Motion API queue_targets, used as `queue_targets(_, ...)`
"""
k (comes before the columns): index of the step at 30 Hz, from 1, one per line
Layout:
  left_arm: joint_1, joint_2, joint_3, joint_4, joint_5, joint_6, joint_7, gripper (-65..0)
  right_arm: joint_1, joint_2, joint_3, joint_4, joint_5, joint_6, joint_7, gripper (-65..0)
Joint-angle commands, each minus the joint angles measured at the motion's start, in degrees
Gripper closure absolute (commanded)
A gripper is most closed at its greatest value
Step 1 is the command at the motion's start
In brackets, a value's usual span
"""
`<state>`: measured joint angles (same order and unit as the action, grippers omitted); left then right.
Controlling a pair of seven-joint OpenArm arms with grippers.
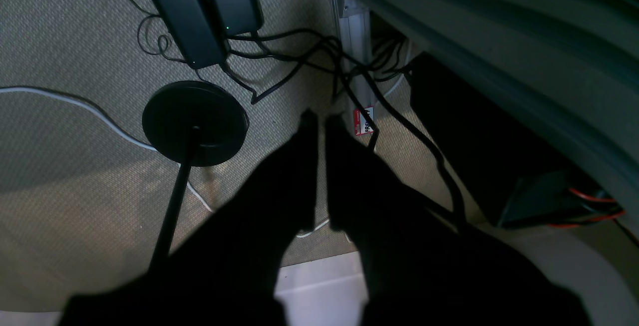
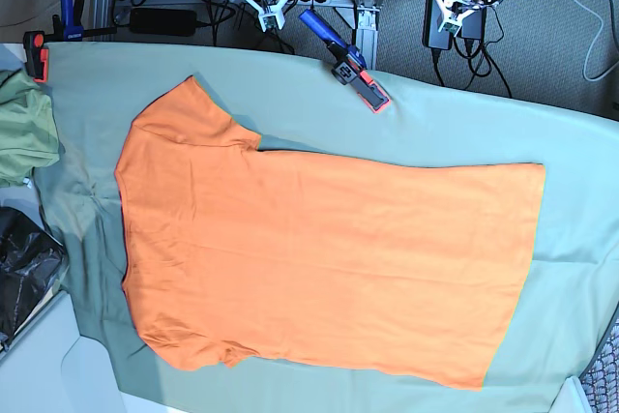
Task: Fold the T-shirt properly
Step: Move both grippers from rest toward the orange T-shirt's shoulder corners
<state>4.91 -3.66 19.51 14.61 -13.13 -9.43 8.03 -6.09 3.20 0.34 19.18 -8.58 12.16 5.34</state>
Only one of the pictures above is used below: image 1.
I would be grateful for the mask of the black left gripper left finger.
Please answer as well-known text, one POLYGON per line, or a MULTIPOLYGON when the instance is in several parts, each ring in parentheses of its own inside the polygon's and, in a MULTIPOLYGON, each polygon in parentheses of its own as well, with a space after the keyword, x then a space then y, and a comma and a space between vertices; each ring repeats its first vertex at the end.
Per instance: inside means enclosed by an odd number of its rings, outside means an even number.
POLYGON ((283 256, 315 226, 318 116, 269 154, 169 258, 111 292, 70 299, 62 326, 285 326, 283 256))

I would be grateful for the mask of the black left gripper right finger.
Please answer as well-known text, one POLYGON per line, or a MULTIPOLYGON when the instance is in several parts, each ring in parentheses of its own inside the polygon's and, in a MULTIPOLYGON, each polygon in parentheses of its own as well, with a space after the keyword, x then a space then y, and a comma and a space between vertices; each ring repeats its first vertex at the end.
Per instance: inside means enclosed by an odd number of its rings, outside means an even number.
POLYGON ((589 326, 581 299, 509 245, 453 231, 339 116, 325 123, 327 207, 359 251, 363 326, 589 326))

